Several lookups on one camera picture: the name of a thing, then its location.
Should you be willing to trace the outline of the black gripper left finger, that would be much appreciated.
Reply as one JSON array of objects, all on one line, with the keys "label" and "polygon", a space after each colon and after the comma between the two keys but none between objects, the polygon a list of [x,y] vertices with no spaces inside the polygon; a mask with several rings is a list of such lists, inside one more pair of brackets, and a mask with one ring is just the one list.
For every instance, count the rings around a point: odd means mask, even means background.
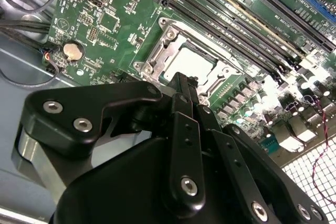
[{"label": "black gripper left finger", "polygon": [[206,202],[200,123],[188,77],[164,90],[145,81],[40,90],[24,102],[15,150],[57,204],[81,175],[138,144],[168,142],[163,203],[201,210]]}]

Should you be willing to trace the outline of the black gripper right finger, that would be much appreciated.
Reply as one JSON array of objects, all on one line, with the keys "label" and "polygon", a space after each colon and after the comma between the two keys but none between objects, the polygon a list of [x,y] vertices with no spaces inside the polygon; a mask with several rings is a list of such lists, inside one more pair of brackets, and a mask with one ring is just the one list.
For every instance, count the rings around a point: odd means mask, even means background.
[{"label": "black gripper right finger", "polygon": [[241,128],[220,127],[188,79],[205,146],[211,150],[228,223],[328,223],[326,214]]}]

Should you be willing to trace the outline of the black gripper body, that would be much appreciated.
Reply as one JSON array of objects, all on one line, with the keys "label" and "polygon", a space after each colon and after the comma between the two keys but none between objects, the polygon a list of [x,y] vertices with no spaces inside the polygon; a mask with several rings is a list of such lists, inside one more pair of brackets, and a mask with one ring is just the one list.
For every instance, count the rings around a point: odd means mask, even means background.
[{"label": "black gripper body", "polygon": [[144,141],[73,181],[53,223],[246,223],[223,167],[203,155],[205,206],[180,219],[163,203],[168,142]]}]

